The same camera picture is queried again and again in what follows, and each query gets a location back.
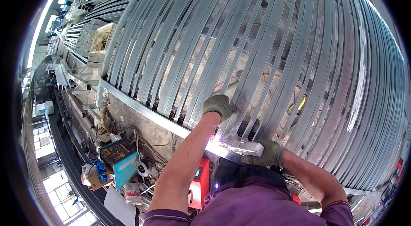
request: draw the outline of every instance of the person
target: person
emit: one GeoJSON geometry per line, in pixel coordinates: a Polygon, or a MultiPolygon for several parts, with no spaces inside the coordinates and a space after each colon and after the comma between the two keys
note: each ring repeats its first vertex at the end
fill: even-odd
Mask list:
{"type": "Polygon", "coordinates": [[[275,141],[262,140],[261,157],[244,156],[247,167],[220,158],[204,208],[188,220],[188,191],[216,127],[237,109],[229,98],[215,95],[203,103],[198,125],[177,148],[159,177],[145,226],[197,225],[353,225],[347,196],[329,172],[296,156],[275,141]],[[284,180],[267,168],[286,168],[321,204],[321,216],[294,202],[284,180]]]}

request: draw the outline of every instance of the gloved hand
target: gloved hand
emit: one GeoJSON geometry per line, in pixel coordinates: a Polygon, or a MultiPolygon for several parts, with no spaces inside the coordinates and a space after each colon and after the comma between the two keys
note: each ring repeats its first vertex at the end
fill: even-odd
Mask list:
{"type": "Polygon", "coordinates": [[[203,103],[203,115],[208,112],[217,112],[221,116],[221,121],[227,120],[230,116],[237,113],[238,109],[231,106],[229,97],[226,95],[214,95],[203,103]]]}
{"type": "Polygon", "coordinates": [[[244,164],[257,164],[265,167],[272,165],[278,165],[283,168],[282,162],[284,159],[284,152],[287,150],[272,140],[261,140],[261,145],[264,147],[264,152],[261,157],[256,156],[244,156],[241,158],[241,162],[244,164]]]}

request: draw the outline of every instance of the welding machine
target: welding machine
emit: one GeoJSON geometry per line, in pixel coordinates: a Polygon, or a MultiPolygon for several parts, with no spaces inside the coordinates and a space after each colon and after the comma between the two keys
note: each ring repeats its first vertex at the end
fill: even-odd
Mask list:
{"type": "Polygon", "coordinates": [[[134,165],[138,160],[137,147],[126,138],[101,147],[100,157],[108,167],[112,168],[116,190],[137,174],[134,165]]]}
{"type": "Polygon", "coordinates": [[[203,209],[204,198],[210,190],[210,160],[202,158],[188,192],[188,206],[203,209]]]}

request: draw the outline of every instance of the red box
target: red box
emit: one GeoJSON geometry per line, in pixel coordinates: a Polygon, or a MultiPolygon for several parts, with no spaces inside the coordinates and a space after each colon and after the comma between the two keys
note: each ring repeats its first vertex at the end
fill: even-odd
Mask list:
{"type": "Polygon", "coordinates": [[[210,190],[210,160],[202,158],[200,166],[194,180],[191,182],[188,206],[191,208],[203,209],[204,198],[210,190]]]}

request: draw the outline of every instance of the teal welding machine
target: teal welding machine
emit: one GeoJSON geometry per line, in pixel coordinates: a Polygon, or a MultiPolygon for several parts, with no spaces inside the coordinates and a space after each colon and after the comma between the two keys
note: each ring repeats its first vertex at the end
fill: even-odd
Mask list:
{"type": "Polygon", "coordinates": [[[126,138],[101,147],[100,157],[109,167],[108,169],[112,169],[114,173],[116,190],[124,186],[137,174],[135,167],[138,160],[137,147],[135,143],[127,141],[126,138]]]}

